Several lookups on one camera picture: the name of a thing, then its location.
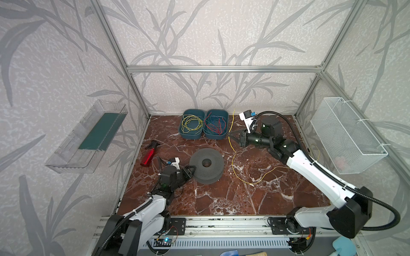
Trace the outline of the dark grey foam spool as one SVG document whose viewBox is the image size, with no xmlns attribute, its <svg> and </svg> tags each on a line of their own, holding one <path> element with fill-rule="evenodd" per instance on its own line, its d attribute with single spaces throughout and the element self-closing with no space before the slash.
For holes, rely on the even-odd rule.
<svg viewBox="0 0 410 256">
<path fill-rule="evenodd" d="M 222 154 L 217 150 L 203 148 L 192 155 L 190 165 L 196 167 L 194 179 L 203 185 L 210 185 L 222 177 L 225 162 Z"/>
</svg>

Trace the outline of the teal bin with yellow cables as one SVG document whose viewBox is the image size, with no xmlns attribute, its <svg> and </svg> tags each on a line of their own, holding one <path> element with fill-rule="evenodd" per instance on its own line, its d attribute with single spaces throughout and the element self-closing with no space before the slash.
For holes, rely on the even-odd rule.
<svg viewBox="0 0 410 256">
<path fill-rule="evenodd" d="M 204 129 L 205 112 L 200 109 L 187 109 L 182 116 L 178 132 L 183 139 L 197 140 Z"/>
</svg>

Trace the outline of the teal bin with red cables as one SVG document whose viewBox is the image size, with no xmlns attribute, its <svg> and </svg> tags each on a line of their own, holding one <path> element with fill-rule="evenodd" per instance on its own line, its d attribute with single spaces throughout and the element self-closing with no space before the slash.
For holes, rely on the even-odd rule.
<svg viewBox="0 0 410 256">
<path fill-rule="evenodd" d="M 211 109 L 204 119 L 204 134 L 207 139 L 223 140 L 227 134 L 228 112 Z"/>
</svg>

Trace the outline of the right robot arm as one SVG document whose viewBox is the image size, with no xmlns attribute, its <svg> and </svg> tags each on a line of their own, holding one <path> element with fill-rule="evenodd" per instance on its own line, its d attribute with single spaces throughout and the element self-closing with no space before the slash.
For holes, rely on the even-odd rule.
<svg viewBox="0 0 410 256">
<path fill-rule="evenodd" d="M 401 216 L 395 208 L 374 198 L 366 187 L 357 188 L 331 173 L 308 154 L 300 138 L 286 139 L 281 120 L 286 123 L 290 121 L 282 114 L 273 111 L 257 114 L 248 110 L 240 113 L 239 118 L 245 123 L 246 129 L 230 130 L 229 140 L 236 141 L 240 147 L 254 145 L 267 149 L 274 159 L 301 174 L 331 202 L 328 207 L 295 208 L 287 216 L 290 227 L 334 229 L 340 235 L 353 239 L 360 231 L 383 231 L 400 223 Z M 367 227 L 366 223 L 372 217 L 373 204 L 389 210 L 394 218 L 388 224 Z"/>
</svg>

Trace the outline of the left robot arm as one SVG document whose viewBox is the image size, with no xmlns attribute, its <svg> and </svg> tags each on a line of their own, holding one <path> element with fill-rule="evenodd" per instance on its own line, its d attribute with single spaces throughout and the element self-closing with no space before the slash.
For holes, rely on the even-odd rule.
<svg viewBox="0 0 410 256">
<path fill-rule="evenodd" d="M 135 256 L 140 247 L 163 229 L 167 207 L 175 196 L 175 190 L 193 178 L 196 167 L 188 165 L 177 168 L 167 165 L 159 175 L 148 199 L 125 215 L 112 215 L 93 250 L 93 256 L 100 256 L 108 244 L 120 239 L 118 254 Z"/>
</svg>

